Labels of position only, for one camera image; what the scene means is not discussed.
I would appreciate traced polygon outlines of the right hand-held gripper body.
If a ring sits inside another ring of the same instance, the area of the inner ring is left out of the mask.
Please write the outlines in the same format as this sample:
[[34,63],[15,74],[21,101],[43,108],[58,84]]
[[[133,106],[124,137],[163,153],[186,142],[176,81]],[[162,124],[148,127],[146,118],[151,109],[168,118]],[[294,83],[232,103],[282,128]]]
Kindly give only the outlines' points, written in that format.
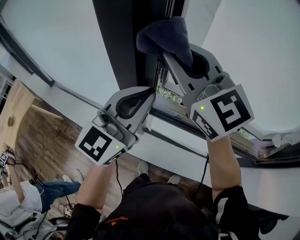
[[215,142],[254,119],[249,100],[242,85],[236,85],[227,72],[201,84],[195,102],[182,102],[188,117]]

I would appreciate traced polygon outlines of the person's right forearm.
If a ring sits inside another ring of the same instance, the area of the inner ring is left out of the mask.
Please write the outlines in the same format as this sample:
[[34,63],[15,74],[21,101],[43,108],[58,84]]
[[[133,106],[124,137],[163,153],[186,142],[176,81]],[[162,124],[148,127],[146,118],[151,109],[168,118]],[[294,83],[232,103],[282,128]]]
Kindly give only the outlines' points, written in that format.
[[215,142],[207,139],[212,198],[225,189],[242,185],[240,165],[228,136]]

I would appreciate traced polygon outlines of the white power strip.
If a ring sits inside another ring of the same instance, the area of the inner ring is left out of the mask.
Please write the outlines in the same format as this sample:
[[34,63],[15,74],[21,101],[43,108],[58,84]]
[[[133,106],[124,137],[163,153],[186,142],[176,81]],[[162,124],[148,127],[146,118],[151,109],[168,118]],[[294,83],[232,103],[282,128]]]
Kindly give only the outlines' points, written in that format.
[[63,214],[67,217],[71,217],[74,205],[74,203],[63,205]]

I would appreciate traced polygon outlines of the dark wall trim strip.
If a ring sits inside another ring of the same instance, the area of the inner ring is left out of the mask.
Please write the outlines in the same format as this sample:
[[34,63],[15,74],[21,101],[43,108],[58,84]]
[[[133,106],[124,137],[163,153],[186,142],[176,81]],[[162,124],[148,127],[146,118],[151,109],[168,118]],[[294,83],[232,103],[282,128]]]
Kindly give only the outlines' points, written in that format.
[[35,74],[52,87],[55,81],[29,56],[13,36],[0,15],[0,43],[9,54],[31,75]]

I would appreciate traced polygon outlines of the person's left forearm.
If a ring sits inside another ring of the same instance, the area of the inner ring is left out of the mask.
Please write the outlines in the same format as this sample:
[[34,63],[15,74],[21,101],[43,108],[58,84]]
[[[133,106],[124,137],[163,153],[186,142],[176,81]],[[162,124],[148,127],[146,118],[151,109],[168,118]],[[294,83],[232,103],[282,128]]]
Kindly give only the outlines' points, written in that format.
[[93,207],[102,214],[114,169],[115,163],[108,166],[93,164],[78,190],[77,203]]

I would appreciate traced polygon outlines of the dark grey cloth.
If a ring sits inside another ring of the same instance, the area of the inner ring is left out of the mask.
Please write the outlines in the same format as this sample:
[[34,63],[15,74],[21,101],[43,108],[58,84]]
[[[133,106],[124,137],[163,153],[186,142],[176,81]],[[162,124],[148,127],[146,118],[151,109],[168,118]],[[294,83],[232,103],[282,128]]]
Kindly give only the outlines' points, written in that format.
[[145,54],[156,55],[165,69],[171,71],[164,59],[169,53],[190,77],[209,79],[210,66],[202,54],[191,50],[186,22],[175,16],[152,22],[141,29],[136,36],[136,47]]

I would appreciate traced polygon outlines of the black trousers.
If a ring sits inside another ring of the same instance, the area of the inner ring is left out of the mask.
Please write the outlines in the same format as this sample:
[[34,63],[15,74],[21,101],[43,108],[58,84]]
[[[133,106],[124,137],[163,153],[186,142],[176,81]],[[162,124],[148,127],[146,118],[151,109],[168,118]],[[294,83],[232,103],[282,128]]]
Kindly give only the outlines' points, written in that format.
[[158,186],[171,186],[176,189],[179,189],[183,191],[183,188],[178,184],[178,185],[169,185],[167,182],[153,182],[150,180],[149,176],[146,174],[142,174],[138,177],[136,177],[131,184],[135,185],[136,188],[141,188],[144,186],[150,186],[150,185],[158,185]]

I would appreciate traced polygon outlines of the crumpled white paper tissue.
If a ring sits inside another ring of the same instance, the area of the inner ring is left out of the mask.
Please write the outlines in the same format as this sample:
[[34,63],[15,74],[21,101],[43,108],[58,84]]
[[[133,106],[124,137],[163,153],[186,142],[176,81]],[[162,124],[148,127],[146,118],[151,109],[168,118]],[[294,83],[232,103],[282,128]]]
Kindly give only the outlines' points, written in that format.
[[300,142],[300,132],[290,133],[283,137],[280,134],[277,134],[272,138],[272,143],[277,148],[285,144],[295,145],[299,142]]

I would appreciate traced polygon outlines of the person's left white shoe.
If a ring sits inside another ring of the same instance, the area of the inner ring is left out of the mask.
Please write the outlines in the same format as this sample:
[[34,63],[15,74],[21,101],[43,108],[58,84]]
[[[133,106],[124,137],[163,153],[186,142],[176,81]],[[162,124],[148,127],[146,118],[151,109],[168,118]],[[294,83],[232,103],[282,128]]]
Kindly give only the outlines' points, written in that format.
[[146,161],[141,161],[137,167],[138,175],[146,174],[148,175],[149,165]]

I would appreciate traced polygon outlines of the light wooden table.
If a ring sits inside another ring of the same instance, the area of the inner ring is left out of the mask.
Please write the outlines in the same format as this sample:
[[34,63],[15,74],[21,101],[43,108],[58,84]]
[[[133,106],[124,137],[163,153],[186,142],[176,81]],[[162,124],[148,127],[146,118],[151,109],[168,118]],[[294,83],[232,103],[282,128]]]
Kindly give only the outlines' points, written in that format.
[[15,148],[20,124],[30,109],[59,120],[64,119],[35,105],[36,100],[42,99],[33,94],[21,81],[15,80],[0,113],[0,153],[5,150],[6,146]]

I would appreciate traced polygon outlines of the black office chair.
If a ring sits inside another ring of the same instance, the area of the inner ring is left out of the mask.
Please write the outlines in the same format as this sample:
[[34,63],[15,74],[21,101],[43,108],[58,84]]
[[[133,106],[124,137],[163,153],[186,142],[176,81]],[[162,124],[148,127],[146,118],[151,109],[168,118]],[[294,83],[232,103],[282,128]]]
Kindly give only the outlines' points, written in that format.
[[254,216],[261,234],[270,233],[279,220],[285,221],[289,218],[287,215],[271,212],[251,204],[248,204],[248,209]]

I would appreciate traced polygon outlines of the green foliage outside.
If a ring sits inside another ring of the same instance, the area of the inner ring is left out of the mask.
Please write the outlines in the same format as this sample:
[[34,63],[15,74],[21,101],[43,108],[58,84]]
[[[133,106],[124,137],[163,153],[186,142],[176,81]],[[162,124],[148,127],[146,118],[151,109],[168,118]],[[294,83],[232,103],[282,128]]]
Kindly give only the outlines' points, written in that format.
[[162,84],[160,81],[158,81],[158,83],[157,83],[156,92],[158,94],[160,94],[161,96],[163,96],[169,100],[172,100],[173,102],[175,102],[177,104],[180,104],[182,102],[182,98],[180,96],[176,95],[175,93],[172,93],[171,91],[165,90],[162,87]]

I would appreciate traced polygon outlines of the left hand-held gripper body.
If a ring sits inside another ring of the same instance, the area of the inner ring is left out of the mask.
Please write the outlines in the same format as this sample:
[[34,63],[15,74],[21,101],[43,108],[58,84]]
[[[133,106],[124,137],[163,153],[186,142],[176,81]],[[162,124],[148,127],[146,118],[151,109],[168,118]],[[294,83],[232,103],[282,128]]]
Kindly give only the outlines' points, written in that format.
[[82,128],[75,147],[96,165],[110,165],[138,143],[136,135],[124,128],[105,109],[99,109]]

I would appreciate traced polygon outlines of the dark window frame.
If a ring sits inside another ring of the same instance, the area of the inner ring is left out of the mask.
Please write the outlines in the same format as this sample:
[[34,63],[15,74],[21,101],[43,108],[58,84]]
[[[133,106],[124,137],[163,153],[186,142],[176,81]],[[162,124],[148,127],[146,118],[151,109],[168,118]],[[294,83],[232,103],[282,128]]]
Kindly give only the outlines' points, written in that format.
[[[188,0],[92,0],[97,22],[113,73],[121,90],[148,86],[156,88],[167,78],[167,69],[154,55],[136,48],[136,35],[146,25],[174,16],[183,16]],[[260,160],[237,153],[243,167],[300,167],[300,143]]]

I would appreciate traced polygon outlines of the black shirt with orange print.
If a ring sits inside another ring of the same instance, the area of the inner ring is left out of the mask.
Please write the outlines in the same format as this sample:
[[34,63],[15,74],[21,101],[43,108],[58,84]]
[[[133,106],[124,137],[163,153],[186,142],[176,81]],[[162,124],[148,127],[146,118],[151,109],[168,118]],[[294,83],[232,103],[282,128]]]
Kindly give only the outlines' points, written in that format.
[[127,191],[119,206],[100,221],[100,213],[77,204],[65,240],[253,240],[245,223],[248,203],[242,187],[222,191],[209,219],[174,186],[146,183]]

